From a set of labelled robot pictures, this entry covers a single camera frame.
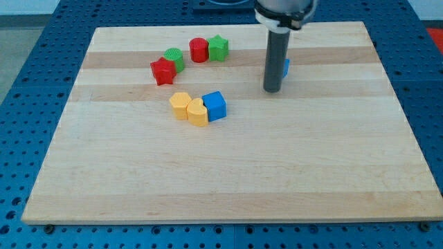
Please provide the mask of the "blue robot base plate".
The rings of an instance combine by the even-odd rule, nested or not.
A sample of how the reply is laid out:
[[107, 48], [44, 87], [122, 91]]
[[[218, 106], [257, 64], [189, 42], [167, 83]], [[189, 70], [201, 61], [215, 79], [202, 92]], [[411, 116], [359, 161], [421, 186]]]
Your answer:
[[195, 13], [207, 12], [235, 12], [254, 9], [254, 0], [190, 0], [192, 11]]

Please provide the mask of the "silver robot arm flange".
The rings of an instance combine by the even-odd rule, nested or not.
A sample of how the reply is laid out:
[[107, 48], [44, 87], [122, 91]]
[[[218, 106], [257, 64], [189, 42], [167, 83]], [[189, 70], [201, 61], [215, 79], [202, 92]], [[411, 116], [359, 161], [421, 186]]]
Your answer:
[[312, 21], [319, 0], [256, 0], [255, 18], [269, 31], [285, 34]]

